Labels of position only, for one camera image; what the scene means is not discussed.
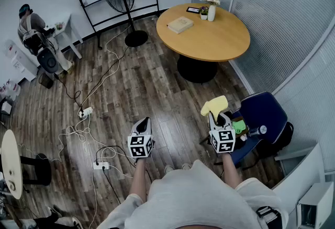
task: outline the yellow cloth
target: yellow cloth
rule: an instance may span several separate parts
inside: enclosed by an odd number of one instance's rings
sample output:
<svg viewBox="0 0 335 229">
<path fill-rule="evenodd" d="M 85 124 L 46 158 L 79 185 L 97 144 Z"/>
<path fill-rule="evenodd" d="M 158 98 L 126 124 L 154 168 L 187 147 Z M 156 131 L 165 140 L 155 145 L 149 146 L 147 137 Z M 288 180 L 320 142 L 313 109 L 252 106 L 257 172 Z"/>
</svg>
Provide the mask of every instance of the yellow cloth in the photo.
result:
<svg viewBox="0 0 335 229">
<path fill-rule="evenodd" d="M 218 115 L 221 111 L 228 107 L 228 101 L 224 95 L 214 98 L 210 101 L 205 102 L 201 109 L 201 115 L 208 116 L 209 112 L 213 113 L 215 121 L 218 119 Z"/>
</svg>

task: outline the book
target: book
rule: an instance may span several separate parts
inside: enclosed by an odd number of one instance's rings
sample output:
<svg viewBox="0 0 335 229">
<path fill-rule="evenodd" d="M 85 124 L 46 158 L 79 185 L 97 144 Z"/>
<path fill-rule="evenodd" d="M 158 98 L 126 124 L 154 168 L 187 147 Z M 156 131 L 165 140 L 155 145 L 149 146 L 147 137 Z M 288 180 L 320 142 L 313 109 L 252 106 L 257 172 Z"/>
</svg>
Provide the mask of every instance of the book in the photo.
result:
<svg viewBox="0 0 335 229">
<path fill-rule="evenodd" d="M 171 29 L 173 32 L 180 34 L 181 32 L 185 31 L 186 29 L 193 26 L 193 21 L 182 16 L 174 21 L 168 23 L 167 27 Z"/>
</svg>

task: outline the round wooden table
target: round wooden table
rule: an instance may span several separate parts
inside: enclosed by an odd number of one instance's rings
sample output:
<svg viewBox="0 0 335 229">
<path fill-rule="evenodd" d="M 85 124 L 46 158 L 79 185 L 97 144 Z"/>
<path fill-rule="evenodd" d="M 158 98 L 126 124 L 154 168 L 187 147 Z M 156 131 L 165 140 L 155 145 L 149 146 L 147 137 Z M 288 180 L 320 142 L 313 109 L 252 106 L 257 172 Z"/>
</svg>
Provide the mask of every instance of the round wooden table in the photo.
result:
<svg viewBox="0 0 335 229">
<path fill-rule="evenodd" d="M 11 130 L 7 130 L 1 144 L 1 165 L 7 186 L 16 199 L 20 199 L 23 184 L 27 185 L 49 185 L 51 182 L 50 163 L 44 154 L 38 154 L 36 158 L 19 155 L 16 139 Z M 21 164 L 35 167 L 37 180 L 23 179 Z"/>
<path fill-rule="evenodd" d="M 159 37 L 180 54 L 177 64 L 179 73 L 195 83 L 210 81 L 217 72 L 216 62 L 241 56 L 250 44 L 247 28 L 234 14 L 216 7 L 215 19 L 210 22 L 201 20 L 199 14 L 186 11 L 188 7 L 200 8 L 204 5 L 187 3 L 172 7 L 163 12 L 157 21 Z M 182 16 L 191 19 L 194 24 L 177 34 L 167 24 Z"/>
</svg>

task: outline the green object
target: green object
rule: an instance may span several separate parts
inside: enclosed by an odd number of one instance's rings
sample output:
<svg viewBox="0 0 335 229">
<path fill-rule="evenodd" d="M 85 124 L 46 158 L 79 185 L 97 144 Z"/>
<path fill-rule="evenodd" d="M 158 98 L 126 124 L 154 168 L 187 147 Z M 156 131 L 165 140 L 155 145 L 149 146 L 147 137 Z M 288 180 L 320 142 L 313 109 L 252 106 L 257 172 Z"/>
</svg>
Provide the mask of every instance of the green object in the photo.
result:
<svg viewBox="0 0 335 229">
<path fill-rule="evenodd" d="M 242 131 L 245 130 L 245 122 L 243 120 L 232 122 L 232 127 L 234 128 L 236 134 L 240 134 Z"/>
</svg>

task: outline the fan base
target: fan base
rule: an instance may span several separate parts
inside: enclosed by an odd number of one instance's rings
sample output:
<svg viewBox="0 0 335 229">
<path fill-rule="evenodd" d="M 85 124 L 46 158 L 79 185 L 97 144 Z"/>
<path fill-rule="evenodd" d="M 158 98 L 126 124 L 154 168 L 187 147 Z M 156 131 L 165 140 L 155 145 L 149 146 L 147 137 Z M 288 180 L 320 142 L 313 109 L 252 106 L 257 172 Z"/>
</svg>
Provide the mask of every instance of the fan base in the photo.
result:
<svg viewBox="0 0 335 229">
<path fill-rule="evenodd" d="M 137 47 L 148 40 L 148 34 L 142 30 L 133 31 L 126 36 L 125 43 L 129 47 Z"/>
</svg>

